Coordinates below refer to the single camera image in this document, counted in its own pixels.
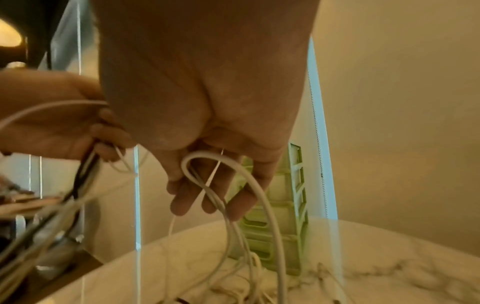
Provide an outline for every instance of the marble countertop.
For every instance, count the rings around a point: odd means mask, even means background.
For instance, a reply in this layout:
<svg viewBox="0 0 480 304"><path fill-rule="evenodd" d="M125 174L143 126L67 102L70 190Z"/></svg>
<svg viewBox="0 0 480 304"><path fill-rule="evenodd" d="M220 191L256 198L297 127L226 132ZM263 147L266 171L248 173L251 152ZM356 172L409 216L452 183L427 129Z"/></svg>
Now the marble countertop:
<svg viewBox="0 0 480 304"><path fill-rule="evenodd" d="M199 226L170 241L175 292L215 266L226 243L224 223ZM159 303L165 295L165 245L162 239L131 252L40 303ZM289 304L480 304L480 258L413 237L313 218L304 255L303 274L289 280ZM233 264L228 261L224 269ZM263 289L275 288L275 273L266 273ZM205 290L201 286L183 298L191 304L200 298L209 304L235 302Z"/></svg>

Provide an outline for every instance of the warm light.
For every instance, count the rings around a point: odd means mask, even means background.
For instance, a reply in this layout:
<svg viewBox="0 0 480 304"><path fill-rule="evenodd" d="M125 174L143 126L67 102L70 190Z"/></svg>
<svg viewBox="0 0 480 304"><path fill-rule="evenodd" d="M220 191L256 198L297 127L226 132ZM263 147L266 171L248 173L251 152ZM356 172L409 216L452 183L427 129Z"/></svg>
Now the warm light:
<svg viewBox="0 0 480 304"><path fill-rule="evenodd" d="M22 36L11 25L0 19L0 47L17 47L22 43Z"/></svg>

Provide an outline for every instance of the lamp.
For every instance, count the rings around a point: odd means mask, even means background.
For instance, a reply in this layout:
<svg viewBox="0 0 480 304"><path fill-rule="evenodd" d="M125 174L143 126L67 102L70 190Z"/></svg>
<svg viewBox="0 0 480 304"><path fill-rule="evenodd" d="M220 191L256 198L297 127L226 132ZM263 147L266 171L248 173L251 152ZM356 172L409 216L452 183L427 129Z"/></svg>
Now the lamp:
<svg viewBox="0 0 480 304"><path fill-rule="evenodd" d="M21 43L20 33L6 21L0 19L0 47L17 47Z"/></svg>

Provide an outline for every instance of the white marble surface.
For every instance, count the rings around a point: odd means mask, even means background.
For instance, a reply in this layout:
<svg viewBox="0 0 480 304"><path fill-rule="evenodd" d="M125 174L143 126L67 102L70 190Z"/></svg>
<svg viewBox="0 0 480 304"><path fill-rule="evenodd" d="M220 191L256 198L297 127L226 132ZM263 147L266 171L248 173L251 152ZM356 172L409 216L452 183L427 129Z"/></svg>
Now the white marble surface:
<svg viewBox="0 0 480 304"><path fill-rule="evenodd" d="M216 222L172 237L171 292L214 267L225 235L223 223ZM131 252L41 304L156 304L165 295L165 244L163 239ZM225 269L232 265L229 261ZM275 287L275 274L269 272L263 288L274 292ZM234 302L204 290L183 298L194 304L204 294L205 303ZM307 303L480 304L480 258L374 227L314 218L304 274L290 279L289 291L289 304Z"/></svg>

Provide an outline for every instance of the hand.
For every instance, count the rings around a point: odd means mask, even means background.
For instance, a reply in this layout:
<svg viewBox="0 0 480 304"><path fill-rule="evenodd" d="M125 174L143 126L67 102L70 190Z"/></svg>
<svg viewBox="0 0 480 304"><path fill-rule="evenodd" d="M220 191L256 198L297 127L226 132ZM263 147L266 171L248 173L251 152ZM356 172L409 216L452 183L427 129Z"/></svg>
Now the hand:
<svg viewBox="0 0 480 304"><path fill-rule="evenodd" d="M41 103L103 99L95 79L67 72L0 72L1 118ZM135 146L135 141L111 110L101 105L51 108L25 116L0 130L0 151L6 152L80 160L93 144L102 159L116 161L119 156L113 145L124 153Z"/></svg>
<svg viewBox="0 0 480 304"><path fill-rule="evenodd" d="M93 0L100 80L112 109L168 174L171 210L185 214L201 189L181 159L207 149L253 159L266 189L299 109L318 0ZM203 180L216 166L191 164ZM234 172L210 184L223 197ZM228 204L232 220L257 201L246 186ZM206 212L215 208L208 199Z"/></svg>

